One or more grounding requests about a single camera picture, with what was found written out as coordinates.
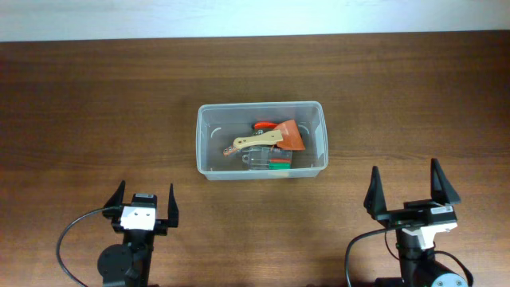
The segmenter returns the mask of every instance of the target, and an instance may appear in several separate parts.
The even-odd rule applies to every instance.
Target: wood grain surface
[[[121,179],[125,201],[175,185],[180,226],[155,240],[152,284],[343,285],[348,242],[380,227],[363,208],[371,167],[395,209],[429,198],[432,157],[463,200],[437,248],[476,286],[510,282],[508,31],[2,43],[0,59],[0,286],[72,286],[57,237]],[[286,100],[323,105],[329,166],[316,178],[198,173],[202,104]],[[100,286],[96,260],[119,242],[97,216],[62,256]],[[351,256],[357,281],[399,276],[383,236]]]

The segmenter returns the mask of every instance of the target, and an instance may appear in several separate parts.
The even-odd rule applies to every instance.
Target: cable
[[[347,286],[348,287],[352,287],[351,279],[349,278],[349,253],[351,252],[352,246],[358,240],[360,240],[360,239],[367,238],[367,237],[370,237],[372,235],[377,235],[377,234],[385,233],[385,232],[392,231],[392,230],[399,230],[399,229],[402,229],[404,227],[405,226],[396,226],[396,227],[384,228],[384,229],[381,229],[381,230],[374,230],[374,231],[371,231],[371,232],[366,232],[365,234],[361,234],[361,235],[355,237],[354,239],[351,240],[351,242],[349,242],[349,245],[347,246],[347,250],[345,251],[345,263],[344,263],[344,265],[345,265],[345,279],[347,280]]]
[[[58,238],[58,241],[57,241],[57,251],[56,251],[58,264],[61,266],[62,270],[64,270],[64,273],[67,276],[69,276],[73,281],[75,281],[81,287],[87,287],[87,285],[85,285],[82,281],[78,280],[78,278],[74,277],[74,275],[71,274],[71,272],[67,269],[67,267],[65,267],[65,264],[62,261],[62,258],[61,258],[62,239],[64,239],[64,236],[68,233],[68,231],[71,229],[71,227],[73,227],[75,224],[77,224],[81,219],[86,218],[86,217],[88,217],[90,215],[93,215],[93,214],[100,213],[102,211],[114,210],[114,209],[119,209],[119,208],[120,208],[119,206],[106,207],[106,208],[100,208],[100,209],[97,209],[97,210],[92,210],[92,211],[90,211],[90,212],[88,212],[86,214],[83,214],[79,218],[77,218],[73,222],[71,222],[67,227],[65,227],[64,231],[62,231],[62,233],[61,233],[61,236]]]
[[[473,275],[471,274],[471,271],[469,271],[469,269],[464,264],[462,264],[462,262],[460,260],[458,260],[455,256],[453,256],[452,254],[450,254],[446,251],[440,251],[440,250],[433,251],[430,255],[433,255],[433,254],[443,254],[443,255],[446,255],[446,256],[452,258],[462,268],[462,271],[464,271],[465,278],[468,281],[468,287],[473,286],[473,282],[474,282]]]
[[[399,261],[398,257],[393,253],[393,251],[391,251],[390,246],[388,245],[387,235],[388,235],[388,231],[384,233],[384,243],[386,244],[386,248],[388,249],[388,252],[391,254],[391,256],[393,256],[393,258],[395,258],[395,259],[397,259],[397,261]]]

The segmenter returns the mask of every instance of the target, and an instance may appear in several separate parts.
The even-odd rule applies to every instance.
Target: clear storage box
[[[223,155],[235,138],[253,134],[253,124],[286,120],[296,121],[306,147],[292,153],[291,169],[248,170],[242,158],[245,149]],[[328,165],[326,122],[316,101],[203,105],[198,110],[196,144],[197,168],[208,180],[315,177]]]

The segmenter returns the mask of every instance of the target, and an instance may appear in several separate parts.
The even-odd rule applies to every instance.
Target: white wall
[[[0,41],[510,29],[510,0],[0,0]]]

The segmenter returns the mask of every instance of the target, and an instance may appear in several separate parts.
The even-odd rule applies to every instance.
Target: wooden table
[[[371,167],[396,209],[430,197],[432,157],[463,200],[438,249],[476,286],[510,281],[508,31],[2,43],[0,58],[0,286],[72,286],[57,237],[121,179],[125,202],[175,185],[180,226],[156,238],[152,283],[343,285],[348,242],[381,227],[363,208]],[[202,104],[285,100],[323,105],[327,169],[237,182],[198,173]],[[121,238],[89,218],[62,256],[99,286],[96,260]],[[355,246],[351,271],[399,275],[383,236]]]

